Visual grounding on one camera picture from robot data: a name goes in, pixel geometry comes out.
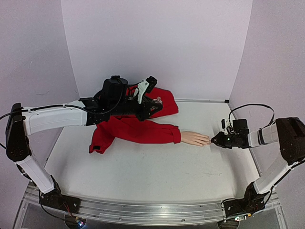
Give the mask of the clear nail polish bottle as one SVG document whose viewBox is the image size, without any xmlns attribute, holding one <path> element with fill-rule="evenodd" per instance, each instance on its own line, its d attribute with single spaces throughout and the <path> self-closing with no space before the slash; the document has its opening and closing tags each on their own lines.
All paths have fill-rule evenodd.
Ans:
<svg viewBox="0 0 305 229">
<path fill-rule="evenodd" d="M 163 104 L 163 102 L 162 102 L 162 100 L 161 100 L 161 97 L 157 97 L 157 98 L 154 98 L 153 100 L 152 100 L 155 104 Z"/>
</svg>

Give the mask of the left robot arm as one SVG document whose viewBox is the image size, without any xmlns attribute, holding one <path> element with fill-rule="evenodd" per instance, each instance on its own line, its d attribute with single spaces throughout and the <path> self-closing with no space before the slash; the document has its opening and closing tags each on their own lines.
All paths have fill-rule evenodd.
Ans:
<svg viewBox="0 0 305 229">
<path fill-rule="evenodd" d="M 156 86 L 150 76 L 137 84 L 129 84 L 118 75 L 106 79 L 94 96 L 66 104 L 42 107 L 12 106 L 6 126 L 6 155 L 23 176 L 40 191 L 43 206 L 77 213 L 81 200 L 63 195 L 55 178 L 36 160 L 28 137 L 34 133 L 66 126 L 91 126 L 107 122 L 111 116 L 134 115 L 139 121 L 162 110 L 160 102 L 146 96 Z"/>
</svg>

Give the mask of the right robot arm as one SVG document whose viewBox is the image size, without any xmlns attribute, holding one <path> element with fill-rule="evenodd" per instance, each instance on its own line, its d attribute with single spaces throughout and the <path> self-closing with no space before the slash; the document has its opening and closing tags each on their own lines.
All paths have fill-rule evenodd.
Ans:
<svg viewBox="0 0 305 229">
<path fill-rule="evenodd" d="M 246 119 L 222 120 L 223 130 L 211 142 L 225 149 L 249 149 L 278 144 L 279 154 L 267 171 L 250 183 L 240 199 L 222 202 L 226 214 L 255 213 L 265 208 L 273 189 L 305 161 L 305 125 L 297 117 L 278 118 L 250 131 Z"/>
</svg>

